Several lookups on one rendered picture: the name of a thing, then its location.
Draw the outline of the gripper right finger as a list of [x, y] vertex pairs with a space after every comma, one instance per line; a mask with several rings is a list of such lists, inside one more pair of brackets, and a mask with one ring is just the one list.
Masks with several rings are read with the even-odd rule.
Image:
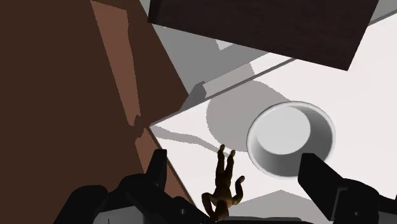
[[304, 153], [298, 183], [333, 224], [397, 224], [397, 197], [343, 178], [313, 153]]

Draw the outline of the white bowl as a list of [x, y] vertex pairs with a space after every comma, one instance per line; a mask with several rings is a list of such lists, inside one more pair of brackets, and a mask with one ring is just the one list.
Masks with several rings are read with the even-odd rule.
[[303, 153], [326, 160], [335, 143], [331, 118], [302, 101], [280, 102], [265, 109], [253, 120], [246, 138], [247, 153], [255, 167], [278, 178], [298, 176]]

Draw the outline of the brown human figure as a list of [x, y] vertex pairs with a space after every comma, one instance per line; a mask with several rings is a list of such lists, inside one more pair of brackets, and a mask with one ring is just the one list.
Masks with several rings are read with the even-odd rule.
[[215, 172], [214, 193], [202, 194], [202, 203], [211, 221], [222, 221], [229, 217], [229, 208], [239, 204], [244, 196], [242, 183], [245, 176], [240, 176], [235, 181], [235, 195], [232, 195], [230, 187], [232, 184], [235, 150], [232, 150], [225, 165], [225, 145], [222, 144], [217, 152], [218, 162]]

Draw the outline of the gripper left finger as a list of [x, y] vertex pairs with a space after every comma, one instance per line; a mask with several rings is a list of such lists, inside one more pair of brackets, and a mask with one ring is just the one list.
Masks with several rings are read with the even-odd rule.
[[111, 208], [135, 206], [149, 224], [207, 224], [207, 215], [183, 197], [165, 193], [167, 150], [156, 149], [145, 173], [124, 177], [116, 190], [82, 186], [70, 194], [53, 224], [94, 224]]

